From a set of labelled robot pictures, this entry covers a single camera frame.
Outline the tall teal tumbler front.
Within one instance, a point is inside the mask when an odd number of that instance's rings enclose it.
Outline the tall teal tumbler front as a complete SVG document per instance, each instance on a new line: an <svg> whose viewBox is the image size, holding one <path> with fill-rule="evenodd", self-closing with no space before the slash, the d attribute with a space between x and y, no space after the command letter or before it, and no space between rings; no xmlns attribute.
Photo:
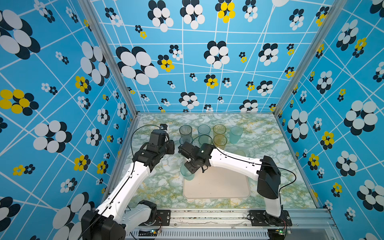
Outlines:
<svg viewBox="0 0 384 240"><path fill-rule="evenodd" d="M185 165L181 165L180 168L181 175L186 181L191 181L194 179L194 174L192 174L186 167Z"/></svg>

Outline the tall teal tumbler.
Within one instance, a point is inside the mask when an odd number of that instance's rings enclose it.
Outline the tall teal tumbler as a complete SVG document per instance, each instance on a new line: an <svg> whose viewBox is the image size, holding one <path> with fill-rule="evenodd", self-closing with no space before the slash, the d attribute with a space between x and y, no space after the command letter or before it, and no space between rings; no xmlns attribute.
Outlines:
<svg viewBox="0 0 384 240"><path fill-rule="evenodd" d="M191 181L194 179L194 174L192 174L186 167L185 165L181 165L180 168L181 175L186 181Z"/></svg>
<svg viewBox="0 0 384 240"><path fill-rule="evenodd" d="M234 126L230 129L230 142L231 144L236 144L240 140L243 134L243 129L238 126Z"/></svg>

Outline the tall light blue faceted tumbler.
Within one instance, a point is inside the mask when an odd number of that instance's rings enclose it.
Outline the tall light blue faceted tumbler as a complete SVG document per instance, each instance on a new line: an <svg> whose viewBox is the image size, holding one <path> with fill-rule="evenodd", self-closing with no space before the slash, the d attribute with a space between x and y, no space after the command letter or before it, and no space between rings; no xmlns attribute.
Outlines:
<svg viewBox="0 0 384 240"><path fill-rule="evenodd" d="M191 144L193 141L193 138L189 135L182 136L179 140L180 145L183 145L184 143L189 143Z"/></svg>

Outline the tall amber tumbler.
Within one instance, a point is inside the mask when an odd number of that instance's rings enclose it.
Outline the tall amber tumbler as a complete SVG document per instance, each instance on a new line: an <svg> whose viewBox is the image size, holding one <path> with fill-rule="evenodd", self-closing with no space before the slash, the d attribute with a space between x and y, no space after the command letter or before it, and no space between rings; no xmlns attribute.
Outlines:
<svg viewBox="0 0 384 240"><path fill-rule="evenodd" d="M213 138L213 143L217 148L224 150L228 143L228 139L223 134L217 134Z"/></svg>

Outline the tall frosted blue tumbler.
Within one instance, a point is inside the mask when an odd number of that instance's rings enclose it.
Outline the tall frosted blue tumbler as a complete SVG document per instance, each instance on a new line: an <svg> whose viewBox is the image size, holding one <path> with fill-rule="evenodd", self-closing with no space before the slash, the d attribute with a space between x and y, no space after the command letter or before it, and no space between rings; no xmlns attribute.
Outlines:
<svg viewBox="0 0 384 240"><path fill-rule="evenodd" d="M206 124L203 124L203 125L200 125L198 127L198 135L199 136L203 136L203 135L207 135L209 136L211 133L211 128L210 126L206 125Z"/></svg>

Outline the tall grey tumbler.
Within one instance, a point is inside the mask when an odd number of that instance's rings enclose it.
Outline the tall grey tumbler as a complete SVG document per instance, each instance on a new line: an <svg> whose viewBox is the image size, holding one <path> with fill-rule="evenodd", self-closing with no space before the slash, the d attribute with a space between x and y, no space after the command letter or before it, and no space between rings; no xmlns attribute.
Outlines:
<svg viewBox="0 0 384 240"><path fill-rule="evenodd" d="M191 137L193 132L193 128L190 125L182 125L179 128L179 133L181 138L182 137Z"/></svg>

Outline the short green cup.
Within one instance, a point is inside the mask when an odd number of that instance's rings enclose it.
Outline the short green cup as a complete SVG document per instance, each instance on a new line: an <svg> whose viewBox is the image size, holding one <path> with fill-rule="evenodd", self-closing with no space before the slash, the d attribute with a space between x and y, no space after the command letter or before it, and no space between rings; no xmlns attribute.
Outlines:
<svg viewBox="0 0 384 240"><path fill-rule="evenodd" d="M234 152L234 154L239 155L239 156L243 156L243 157L247 156L246 153L244 151L242 151L242 150L236 150Z"/></svg>

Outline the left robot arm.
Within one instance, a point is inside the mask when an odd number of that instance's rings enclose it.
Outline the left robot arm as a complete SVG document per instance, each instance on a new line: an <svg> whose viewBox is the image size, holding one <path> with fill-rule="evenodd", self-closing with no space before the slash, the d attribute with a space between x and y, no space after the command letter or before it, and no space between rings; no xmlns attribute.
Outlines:
<svg viewBox="0 0 384 240"><path fill-rule="evenodd" d="M132 163L125 176L112 193L95 209L86 211L81 219L79 240L124 240L137 226L153 221L156 204L142 203L124 215L129 202L142 182L165 155L175 153L175 143L170 139L167 125L152 130L150 139L133 153Z"/></svg>

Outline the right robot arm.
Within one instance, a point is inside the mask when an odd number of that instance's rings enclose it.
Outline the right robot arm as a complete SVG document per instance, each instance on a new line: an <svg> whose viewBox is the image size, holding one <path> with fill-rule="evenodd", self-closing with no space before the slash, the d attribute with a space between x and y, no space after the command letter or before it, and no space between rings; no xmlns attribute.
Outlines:
<svg viewBox="0 0 384 240"><path fill-rule="evenodd" d="M184 166L192 174L204 167L219 167L256 180L257 192L264 198L267 216L279 218L282 215L280 198L282 168L277 167L271 157L250 159L226 152L214 145L203 144L198 147L190 143L180 145L178 153L187 160Z"/></svg>

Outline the beige plastic tray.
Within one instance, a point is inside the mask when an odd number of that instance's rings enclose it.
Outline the beige plastic tray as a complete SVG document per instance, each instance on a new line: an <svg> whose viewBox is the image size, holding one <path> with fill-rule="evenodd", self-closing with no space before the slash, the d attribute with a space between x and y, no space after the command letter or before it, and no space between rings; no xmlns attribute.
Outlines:
<svg viewBox="0 0 384 240"><path fill-rule="evenodd" d="M251 194L248 177L222 163L213 162L203 172L198 169L194 179L184 179L184 197L187 199L247 198Z"/></svg>

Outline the tall green tumbler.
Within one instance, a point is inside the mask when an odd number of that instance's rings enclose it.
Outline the tall green tumbler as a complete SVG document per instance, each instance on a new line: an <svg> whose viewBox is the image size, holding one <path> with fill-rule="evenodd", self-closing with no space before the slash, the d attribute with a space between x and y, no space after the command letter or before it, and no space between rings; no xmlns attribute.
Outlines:
<svg viewBox="0 0 384 240"><path fill-rule="evenodd" d="M213 140L209 135L200 135L198 137L198 142L199 142L200 146L202 146L203 144L211 145Z"/></svg>

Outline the tall yellow-olive tumbler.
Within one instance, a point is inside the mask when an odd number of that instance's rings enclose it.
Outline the tall yellow-olive tumbler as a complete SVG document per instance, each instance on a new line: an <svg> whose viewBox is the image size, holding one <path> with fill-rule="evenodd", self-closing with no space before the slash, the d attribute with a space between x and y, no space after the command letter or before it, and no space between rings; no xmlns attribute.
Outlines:
<svg viewBox="0 0 384 240"><path fill-rule="evenodd" d="M222 125L222 124L216 124L213 127L213 131L214 131L214 136L225 135L226 131L227 131L227 128L224 125Z"/></svg>

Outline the small green circuit board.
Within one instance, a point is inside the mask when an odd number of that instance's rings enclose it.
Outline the small green circuit board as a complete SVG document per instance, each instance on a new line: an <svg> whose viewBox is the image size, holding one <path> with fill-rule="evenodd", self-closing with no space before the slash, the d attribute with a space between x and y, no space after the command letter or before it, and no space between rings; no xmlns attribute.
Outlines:
<svg viewBox="0 0 384 240"><path fill-rule="evenodd" d="M159 233L160 233L159 230L140 229L138 236L139 237L157 237Z"/></svg>

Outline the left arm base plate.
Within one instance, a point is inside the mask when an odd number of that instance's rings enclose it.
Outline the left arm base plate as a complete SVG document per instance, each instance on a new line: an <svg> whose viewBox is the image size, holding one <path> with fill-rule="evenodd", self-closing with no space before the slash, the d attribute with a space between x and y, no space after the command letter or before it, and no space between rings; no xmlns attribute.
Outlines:
<svg viewBox="0 0 384 240"><path fill-rule="evenodd" d="M171 210L157 210L153 220L146 223L147 226L169 226L171 220Z"/></svg>

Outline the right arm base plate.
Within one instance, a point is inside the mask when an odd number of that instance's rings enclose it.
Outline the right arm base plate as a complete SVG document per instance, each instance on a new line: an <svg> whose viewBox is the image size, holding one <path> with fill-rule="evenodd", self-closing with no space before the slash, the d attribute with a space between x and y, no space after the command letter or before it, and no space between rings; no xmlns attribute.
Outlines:
<svg viewBox="0 0 384 240"><path fill-rule="evenodd" d="M292 220L289 212L283 210L279 217L268 215L264 210L250 210L247 215L253 227L291 227Z"/></svg>

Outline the aluminium front rail frame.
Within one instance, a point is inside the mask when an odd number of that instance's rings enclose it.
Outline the aluminium front rail frame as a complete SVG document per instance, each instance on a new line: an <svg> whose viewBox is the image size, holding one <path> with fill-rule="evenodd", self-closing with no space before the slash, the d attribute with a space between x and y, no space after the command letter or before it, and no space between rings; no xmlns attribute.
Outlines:
<svg viewBox="0 0 384 240"><path fill-rule="evenodd" d="M124 221L128 220L127 208ZM268 229L286 231L285 240L340 240L341 233L325 209L287 210L291 227L253 227L250 210L172 209L169 226L147 226L145 222L124 240L269 240ZM140 229L159 230L157 237L139 237Z"/></svg>

